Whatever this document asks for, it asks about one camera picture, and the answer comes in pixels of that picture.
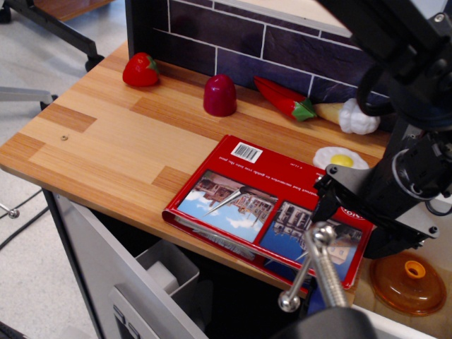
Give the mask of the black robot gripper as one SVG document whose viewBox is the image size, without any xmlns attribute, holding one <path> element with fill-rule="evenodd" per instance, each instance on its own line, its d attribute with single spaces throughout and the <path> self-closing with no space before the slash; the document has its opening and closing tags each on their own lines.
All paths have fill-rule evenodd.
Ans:
<svg viewBox="0 0 452 339">
<path fill-rule="evenodd" d="M 364 257 L 378 259 L 437 239 L 439 228 L 421 208 L 451 195 L 451 133 L 426 132 L 391 143 L 371 169 L 329 165 L 315 185 L 318 202 L 312 222 L 331 218 L 339 208 L 374 225 Z"/>
</svg>

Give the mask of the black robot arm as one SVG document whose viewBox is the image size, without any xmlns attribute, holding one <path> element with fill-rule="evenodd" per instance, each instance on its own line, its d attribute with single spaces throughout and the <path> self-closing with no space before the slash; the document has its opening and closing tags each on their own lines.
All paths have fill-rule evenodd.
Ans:
<svg viewBox="0 0 452 339">
<path fill-rule="evenodd" d="M 438 230 L 421 204 L 451 195 L 451 20 L 425 18 L 410 1 L 324 1 L 374 59 L 357 91 L 361 110 L 398 120 L 371 169 L 329 165 L 316 183 L 312 220 L 339 207 L 374 225 L 364 256 L 383 258 L 416 249 Z"/>
</svg>

